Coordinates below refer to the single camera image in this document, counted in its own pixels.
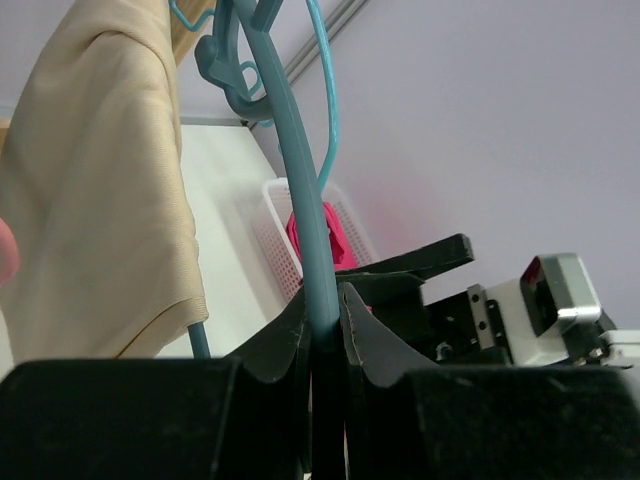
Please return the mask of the pink trousers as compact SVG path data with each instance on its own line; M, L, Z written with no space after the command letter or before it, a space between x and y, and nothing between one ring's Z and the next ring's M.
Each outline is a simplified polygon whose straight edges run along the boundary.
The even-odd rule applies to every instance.
M334 270L346 271L360 266L356 259L354 249L347 233L342 225L340 217L330 202L323 203L325 219L328 229L328 239L331 247L332 262ZM286 238L288 239L295 257L301 261L301 249L298 235L298 228L295 215L291 212L284 225Z

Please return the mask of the grey-blue hanger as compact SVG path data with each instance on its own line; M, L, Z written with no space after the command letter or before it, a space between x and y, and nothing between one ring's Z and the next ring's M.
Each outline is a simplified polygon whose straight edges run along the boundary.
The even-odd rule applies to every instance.
M329 141L325 160L315 168L305 127L270 30L278 1L219 1L211 18L212 32L195 47L200 75L219 87L231 109L246 120L273 120L284 160L296 220L312 341L317 350L336 348L339 319L336 278L321 192L327 183L339 143L335 74L328 34L316 2L307 4L318 40L327 93ZM245 35L264 94L253 99L238 59L238 36Z

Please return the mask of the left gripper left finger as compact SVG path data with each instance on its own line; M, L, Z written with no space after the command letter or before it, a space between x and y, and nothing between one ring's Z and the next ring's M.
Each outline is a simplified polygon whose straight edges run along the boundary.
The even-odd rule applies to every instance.
M300 479L310 356L297 294L222 358L23 363L1 384L1 475Z

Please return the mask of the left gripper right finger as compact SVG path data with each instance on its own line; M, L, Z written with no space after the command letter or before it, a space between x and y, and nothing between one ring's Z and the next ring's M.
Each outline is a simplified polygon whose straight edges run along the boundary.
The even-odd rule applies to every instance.
M354 479L635 479L639 385L595 366L439 366L340 288Z

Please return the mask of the beige trousers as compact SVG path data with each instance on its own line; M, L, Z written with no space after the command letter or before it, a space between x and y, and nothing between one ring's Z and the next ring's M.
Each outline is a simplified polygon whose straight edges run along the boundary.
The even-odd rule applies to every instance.
M151 357L208 316L180 163L1 168L21 266L1 290L17 363Z

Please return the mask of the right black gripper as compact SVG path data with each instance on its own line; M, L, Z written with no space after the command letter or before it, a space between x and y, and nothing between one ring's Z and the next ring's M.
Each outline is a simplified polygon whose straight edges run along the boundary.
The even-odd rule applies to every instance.
M475 260L471 240L457 233L416 250L351 270L354 286L373 315L406 343L422 341L436 363L509 363L510 346L498 304L480 284L424 306L424 280Z

